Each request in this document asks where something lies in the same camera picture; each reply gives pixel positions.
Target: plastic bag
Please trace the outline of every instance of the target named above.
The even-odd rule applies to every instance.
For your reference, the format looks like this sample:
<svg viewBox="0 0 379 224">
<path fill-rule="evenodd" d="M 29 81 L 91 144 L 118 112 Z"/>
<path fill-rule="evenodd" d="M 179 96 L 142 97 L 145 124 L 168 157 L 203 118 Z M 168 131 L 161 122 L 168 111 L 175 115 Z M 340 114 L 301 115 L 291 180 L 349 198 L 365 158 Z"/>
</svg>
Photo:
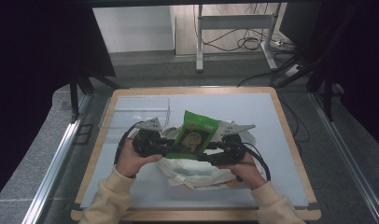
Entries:
<svg viewBox="0 0 379 224">
<path fill-rule="evenodd" d="M 197 160 L 196 155 L 204 153 L 217 129 L 217 120 L 186 111 L 174 142 L 175 152 L 169 153 L 166 158 Z"/>
</svg>

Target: human hand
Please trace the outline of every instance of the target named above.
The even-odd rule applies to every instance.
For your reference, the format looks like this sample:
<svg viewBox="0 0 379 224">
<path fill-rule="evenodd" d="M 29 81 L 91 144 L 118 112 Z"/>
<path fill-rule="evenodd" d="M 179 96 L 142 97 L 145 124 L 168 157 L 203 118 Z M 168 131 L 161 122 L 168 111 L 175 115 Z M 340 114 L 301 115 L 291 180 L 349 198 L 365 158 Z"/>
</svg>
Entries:
<svg viewBox="0 0 379 224">
<path fill-rule="evenodd" d="M 239 175 L 248 188 L 258 189 L 266 184 L 265 179 L 257 169 L 253 157 L 246 153 L 243 159 L 237 164 L 219 165 L 219 169 L 230 169 L 233 175 Z"/>
<path fill-rule="evenodd" d="M 133 139 L 137 134 L 138 132 L 135 132 L 131 137 L 126 139 L 119 154 L 116 169 L 120 174 L 126 177 L 136 175 L 140 171 L 140 168 L 147 163 L 158 161 L 162 158 L 162 155 L 152 155 L 145 158 L 140 157 L 133 148 Z"/>
</svg>

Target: white cloth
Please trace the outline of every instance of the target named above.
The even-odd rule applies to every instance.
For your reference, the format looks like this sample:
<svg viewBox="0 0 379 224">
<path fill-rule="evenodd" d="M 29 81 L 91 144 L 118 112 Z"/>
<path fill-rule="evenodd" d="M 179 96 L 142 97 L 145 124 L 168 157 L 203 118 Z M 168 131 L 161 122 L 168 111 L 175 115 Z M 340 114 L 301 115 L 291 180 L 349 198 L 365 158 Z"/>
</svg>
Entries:
<svg viewBox="0 0 379 224">
<path fill-rule="evenodd" d="M 221 130 L 227 123 L 226 121 L 219 122 L 218 130 L 213 136 L 212 142 L 221 140 Z M 168 132 L 162 133 L 162 135 L 166 138 L 175 139 L 179 131 L 180 128 L 170 129 Z M 256 139 L 248 131 L 241 132 L 239 135 L 242 138 L 242 142 L 253 146 L 256 144 Z M 221 151 L 222 149 L 207 149 L 205 153 L 214 154 Z M 257 168 L 263 174 L 263 168 L 260 166 L 260 163 L 258 161 L 255 162 Z M 235 175 L 231 174 L 230 170 L 218 169 L 206 161 L 163 158 L 158 161 L 158 166 L 165 175 L 170 177 L 168 184 L 171 187 L 184 184 L 191 189 L 197 190 L 225 189 L 228 187 L 225 183 L 236 178 Z"/>
</svg>

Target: beige sleeve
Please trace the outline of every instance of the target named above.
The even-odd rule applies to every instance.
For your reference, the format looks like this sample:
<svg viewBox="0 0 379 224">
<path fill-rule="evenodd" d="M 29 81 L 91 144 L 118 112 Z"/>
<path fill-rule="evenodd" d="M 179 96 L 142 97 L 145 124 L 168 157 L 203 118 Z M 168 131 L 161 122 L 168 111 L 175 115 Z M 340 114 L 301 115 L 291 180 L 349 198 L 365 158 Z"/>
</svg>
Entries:
<svg viewBox="0 0 379 224">
<path fill-rule="evenodd" d="M 251 191 L 259 205 L 257 217 L 260 224 L 304 223 L 298 218 L 294 206 L 286 196 L 279 195 L 270 182 Z"/>
<path fill-rule="evenodd" d="M 119 223 L 131 203 L 130 188 L 134 179 L 121 175 L 115 168 L 107 179 L 99 182 L 99 190 L 83 214 L 80 224 Z"/>
</svg>

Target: black cable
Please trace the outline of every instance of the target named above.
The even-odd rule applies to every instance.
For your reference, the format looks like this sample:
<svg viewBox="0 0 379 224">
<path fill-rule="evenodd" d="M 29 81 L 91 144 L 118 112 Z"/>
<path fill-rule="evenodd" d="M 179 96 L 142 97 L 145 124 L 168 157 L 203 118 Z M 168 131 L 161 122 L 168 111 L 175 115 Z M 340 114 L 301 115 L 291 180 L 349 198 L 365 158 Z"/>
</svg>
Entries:
<svg viewBox="0 0 379 224">
<path fill-rule="evenodd" d="M 289 124 L 288 127 L 289 127 L 289 130 L 290 130 L 292 133 L 294 133 L 294 128 L 291 126 L 291 124 Z"/>
<path fill-rule="evenodd" d="M 283 43 L 283 44 L 286 44 L 286 45 L 293 45 L 293 46 L 297 46 L 296 44 L 293 44 L 293 43 L 288 43 L 288 42 L 283 42 L 283 41 L 282 41 L 282 43 Z"/>
<path fill-rule="evenodd" d="M 276 53 L 274 54 L 274 59 L 275 59 L 275 60 L 277 60 L 277 61 L 280 62 L 280 63 L 285 63 L 284 61 L 281 61 L 280 59 L 277 58 L 276 55 L 280 55 L 280 54 L 284 54 L 284 55 L 286 55 L 286 54 L 294 54 L 294 53 L 276 52 Z"/>
<path fill-rule="evenodd" d="M 242 84 L 243 84 L 244 82 L 246 82 L 246 81 L 248 81 L 248 80 L 250 80 L 250 79 L 253 79 L 253 78 L 255 78 L 255 77 L 267 76 L 267 75 L 270 75 L 270 74 L 273 74 L 273 73 L 274 73 L 274 72 L 268 72 L 268 73 L 257 74 L 257 75 L 252 76 L 252 77 L 247 77 L 247 78 L 243 79 L 242 81 L 240 81 L 236 87 L 240 87 L 240 86 L 242 86 Z"/>
<path fill-rule="evenodd" d="M 271 172 L 269 171 L 269 167 L 266 164 L 266 162 L 264 161 L 264 159 L 261 156 L 257 155 L 257 153 L 255 153 L 253 150 L 246 147 L 244 144 L 242 144 L 242 145 L 246 149 L 246 152 L 248 152 L 248 154 L 250 154 L 252 157 L 256 158 L 256 160 L 260 162 L 262 168 L 265 171 L 266 180 L 271 181 Z"/>
<path fill-rule="evenodd" d="M 117 164 L 117 162 L 118 162 L 120 152 L 122 151 L 122 147 L 125 144 L 125 141 L 129 136 L 129 133 L 133 130 L 133 128 L 136 126 L 136 124 L 141 123 L 141 122 L 143 122 L 143 121 L 139 121 L 139 122 L 135 123 L 134 125 L 132 125 L 132 127 L 129 128 L 128 131 L 126 131 L 126 133 L 124 133 L 123 136 L 120 138 L 118 146 L 117 146 L 116 156 L 114 158 L 114 164 Z"/>
<path fill-rule="evenodd" d="M 286 53 L 286 54 L 301 54 L 303 55 L 303 52 L 300 50 L 295 50 L 295 49 L 277 49 L 273 46 L 269 47 L 269 50 L 271 52 L 276 52 L 276 53 Z"/>
<path fill-rule="evenodd" d="M 268 3 L 266 4 L 264 15 L 266 14 L 266 9 L 268 8 Z"/>
<path fill-rule="evenodd" d="M 293 134 L 294 136 L 294 139 L 295 139 L 295 136 L 297 135 L 299 129 L 300 129 L 300 124 L 301 126 L 305 129 L 305 132 L 306 132 L 306 137 L 304 140 L 300 140 L 300 139 L 295 139 L 296 141 L 298 142 L 301 142 L 301 143 L 306 143 L 309 141 L 310 139 L 310 134 L 309 134 L 309 130 L 308 128 L 306 127 L 305 123 L 301 120 L 301 118 L 294 112 L 294 110 L 288 105 L 288 103 L 286 102 L 286 100 L 284 99 L 284 96 L 279 96 L 279 100 L 280 102 L 282 102 L 282 104 L 289 110 L 289 112 L 292 114 L 292 116 L 294 117 L 294 119 L 296 120 L 296 129 L 295 129 L 295 132 Z"/>
<path fill-rule="evenodd" d="M 194 27 L 194 30 L 195 30 L 196 37 L 198 37 L 198 31 L 197 31 L 197 29 L 196 29 L 195 5 L 192 6 L 192 13 L 193 13 L 193 27 Z M 228 33 L 226 33 L 226 34 L 224 34 L 224 35 L 221 35 L 220 37 L 218 37 L 218 38 L 216 38 L 216 39 L 214 39 L 214 40 L 208 41 L 208 42 L 205 42 L 205 41 L 202 39 L 202 43 L 203 43 L 204 45 L 211 46 L 211 47 L 213 47 L 213 48 L 220 49 L 220 50 L 223 50 L 223 51 L 228 51 L 228 52 L 230 52 L 230 51 L 235 51 L 235 50 L 238 50 L 238 49 L 249 49 L 249 50 L 256 50 L 256 49 L 258 49 L 258 48 L 260 47 L 260 43 L 259 43 L 256 47 L 254 47 L 254 48 L 250 48 L 250 47 L 248 47 L 248 46 L 246 45 L 246 43 L 249 43 L 249 42 L 253 42 L 253 43 L 254 43 L 254 42 L 259 42 L 259 39 L 258 39 L 258 38 L 255 38 L 255 37 L 246 37 L 246 34 L 247 34 L 247 32 L 248 32 L 248 29 L 246 30 L 244 37 L 241 38 L 241 39 L 239 39 L 239 40 L 237 41 L 237 46 L 238 46 L 238 47 L 235 48 L 235 49 L 222 49 L 222 48 L 220 48 L 220 47 L 218 47 L 218 46 L 216 46 L 216 45 L 211 44 L 211 43 L 216 42 L 217 40 L 221 39 L 222 37 L 224 37 L 224 36 L 226 36 L 226 35 L 229 35 L 229 34 L 231 34 L 231 33 L 233 33 L 233 32 L 241 31 L 241 30 L 244 30 L 244 29 L 234 29 L 234 30 L 231 30 L 231 31 L 229 31 Z"/>
<path fill-rule="evenodd" d="M 274 87 L 274 81 L 276 79 L 280 78 L 281 76 L 283 76 L 283 74 L 285 74 L 287 72 L 287 70 L 290 68 L 290 66 L 292 66 L 293 64 L 296 64 L 300 60 L 300 58 L 301 58 L 301 54 L 294 54 L 294 56 L 292 56 L 285 63 L 283 63 L 279 67 L 276 74 L 271 78 L 270 86 Z"/>
<path fill-rule="evenodd" d="M 218 4 L 217 4 L 217 10 L 219 11 L 219 14 L 222 15 L 222 12 L 218 9 Z"/>
<path fill-rule="evenodd" d="M 302 155 L 302 146 L 301 144 L 298 142 L 298 140 L 294 139 L 294 142 L 295 142 L 295 145 L 297 146 L 297 149 L 298 149 L 298 153 L 300 154 L 300 156 Z"/>
<path fill-rule="evenodd" d="M 253 148 L 257 151 L 257 153 L 259 153 L 260 157 L 262 158 L 262 156 L 261 156 L 259 150 L 258 150 L 254 145 L 252 145 L 252 144 L 250 144 L 250 143 L 242 143 L 242 144 L 244 144 L 244 145 L 249 145 L 249 146 L 253 147 Z"/>
<path fill-rule="evenodd" d="M 245 10 L 245 12 L 243 13 L 243 14 L 246 14 L 246 12 L 252 7 L 252 3 L 250 3 L 249 5 L 248 5 L 248 8 Z"/>
<path fill-rule="evenodd" d="M 254 8 L 253 14 L 256 14 L 256 10 L 257 10 L 257 6 L 258 6 L 258 5 L 259 5 L 259 4 L 256 3 L 256 7 Z"/>
</svg>

